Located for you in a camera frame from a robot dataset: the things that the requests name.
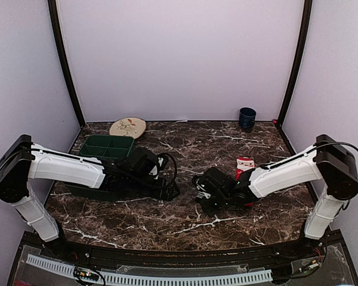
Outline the black striped ankle sock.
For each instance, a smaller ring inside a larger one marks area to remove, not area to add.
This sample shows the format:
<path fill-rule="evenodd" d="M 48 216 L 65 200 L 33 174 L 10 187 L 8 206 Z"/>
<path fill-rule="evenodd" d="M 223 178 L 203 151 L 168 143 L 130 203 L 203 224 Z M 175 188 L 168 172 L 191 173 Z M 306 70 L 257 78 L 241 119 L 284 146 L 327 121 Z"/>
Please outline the black striped ankle sock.
<path fill-rule="evenodd" d="M 198 191 L 196 194 L 196 202 L 201 205 L 202 210 L 208 215 L 213 216 L 225 207 L 224 197 L 220 191 L 205 192 Z"/>

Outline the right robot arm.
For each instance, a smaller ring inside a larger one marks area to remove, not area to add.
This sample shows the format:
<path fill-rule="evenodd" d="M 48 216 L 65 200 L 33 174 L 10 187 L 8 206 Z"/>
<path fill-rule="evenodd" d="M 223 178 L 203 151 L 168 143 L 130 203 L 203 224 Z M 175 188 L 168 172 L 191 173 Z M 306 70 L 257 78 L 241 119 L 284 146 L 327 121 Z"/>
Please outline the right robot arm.
<path fill-rule="evenodd" d="M 216 167 L 209 168 L 192 179 L 197 189 L 196 201 L 207 215 L 213 216 L 221 209 L 246 207 L 276 191 L 322 180 L 324 189 L 305 222 L 304 236 L 292 246 L 293 254 L 304 259 L 314 251 L 315 240 L 323 237 L 344 204 L 358 194 L 357 163 L 348 147 L 356 148 L 322 134 L 302 152 L 245 170 L 238 179 Z"/>

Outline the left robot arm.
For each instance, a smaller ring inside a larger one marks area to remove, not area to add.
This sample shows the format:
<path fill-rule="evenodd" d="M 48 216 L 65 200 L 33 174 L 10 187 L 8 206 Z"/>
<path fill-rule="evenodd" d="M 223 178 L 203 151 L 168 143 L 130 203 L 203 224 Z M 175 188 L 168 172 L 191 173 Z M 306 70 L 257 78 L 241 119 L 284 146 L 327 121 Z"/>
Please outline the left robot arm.
<path fill-rule="evenodd" d="M 125 192 L 139 191 L 146 196 L 171 201 L 179 196 L 177 174 L 162 178 L 168 153 L 154 154 L 139 147 L 122 158 L 81 157 L 45 148 L 20 136 L 0 159 L 0 200 L 13 206 L 40 239 L 60 260 L 72 255 L 58 222 L 46 211 L 35 195 L 30 180 L 47 179 L 67 182 L 89 189 Z"/>

